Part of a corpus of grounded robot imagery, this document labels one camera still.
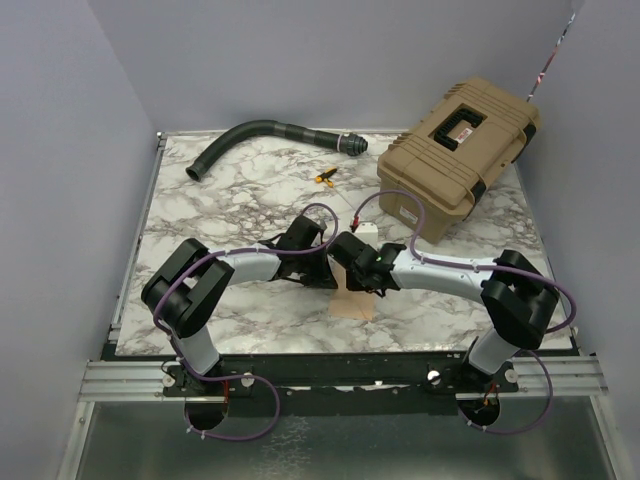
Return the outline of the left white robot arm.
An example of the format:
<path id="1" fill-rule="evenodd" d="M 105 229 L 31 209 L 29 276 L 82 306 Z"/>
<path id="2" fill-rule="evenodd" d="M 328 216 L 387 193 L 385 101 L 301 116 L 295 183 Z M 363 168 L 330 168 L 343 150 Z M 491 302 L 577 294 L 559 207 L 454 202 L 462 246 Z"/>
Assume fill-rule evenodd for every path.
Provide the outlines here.
<path id="1" fill-rule="evenodd" d="M 335 289 L 322 240 L 326 227 L 299 215 L 268 240 L 229 252 L 211 252 L 195 238 L 183 241 L 143 287 L 141 300 L 189 365 L 186 382 L 206 395 L 220 385 L 221 355 L 207 323 L 226 288 L 246 282 L 292 281 Z"/>

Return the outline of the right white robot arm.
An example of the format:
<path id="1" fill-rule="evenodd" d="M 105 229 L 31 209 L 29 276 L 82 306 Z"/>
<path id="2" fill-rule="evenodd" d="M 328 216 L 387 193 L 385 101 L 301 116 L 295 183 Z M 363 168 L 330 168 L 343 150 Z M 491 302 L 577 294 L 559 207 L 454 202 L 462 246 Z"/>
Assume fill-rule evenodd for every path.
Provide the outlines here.
<path id="1" fill-rule="evenodd" d="M 375 249 L 343 232 L 327 253 L 345 269 L 350 290 L 379 296 L 388 290 L 428 290 L 483 305 L 492 327 L 459 367 L 461 383 L 472 391 L 491 384 L 517 352 L 540 347 L 559 301 L 555 284 L 514 250 L 495 259 L 429 256 L 398 243 Z"/>

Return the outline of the pink tan envelope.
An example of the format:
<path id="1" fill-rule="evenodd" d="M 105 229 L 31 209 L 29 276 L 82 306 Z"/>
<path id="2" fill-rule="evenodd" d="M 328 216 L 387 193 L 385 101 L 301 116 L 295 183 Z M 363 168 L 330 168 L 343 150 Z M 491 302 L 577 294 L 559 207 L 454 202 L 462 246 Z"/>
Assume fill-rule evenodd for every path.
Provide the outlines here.
<path id="1" fill-rule="evenodd" d="M 328 312 L 331 316 L 344 319 L 372 321 L 375 314 L 375 298 L 366 292 L 352 292 L 346 286 L 346 271 L 334 263 L 332 274 L 338 288 L 329 302 Z"/>

